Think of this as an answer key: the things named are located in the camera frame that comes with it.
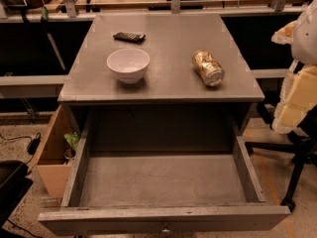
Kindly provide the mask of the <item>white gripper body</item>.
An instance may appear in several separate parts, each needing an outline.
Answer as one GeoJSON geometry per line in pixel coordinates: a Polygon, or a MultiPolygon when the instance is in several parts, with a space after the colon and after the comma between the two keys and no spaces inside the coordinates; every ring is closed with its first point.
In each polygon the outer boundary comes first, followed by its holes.
{"type": "Polygon", "coordinates": [[[313,0],[297,19],[291,52],[302,63],[317,64],[317,0],[313,0]]]}

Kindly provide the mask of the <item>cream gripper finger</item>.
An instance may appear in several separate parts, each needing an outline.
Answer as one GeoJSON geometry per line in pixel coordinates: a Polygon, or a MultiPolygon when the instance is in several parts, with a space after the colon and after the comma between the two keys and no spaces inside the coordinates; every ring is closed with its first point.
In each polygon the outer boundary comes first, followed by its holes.
{"type": "Polygon", "coordinates": [[[317,105],[317,66],[305,65],[297,74],[290,73],[283,82],[273,115],[272,129],[288,134],[317,105]]]}
{"type": "Polygon", "coordinates": [[[280,28],[272,35],[271,40],[276,44],[291,45],[293,42],[293,32],[296,23],[297,21],[292,21],[280,28]]]}

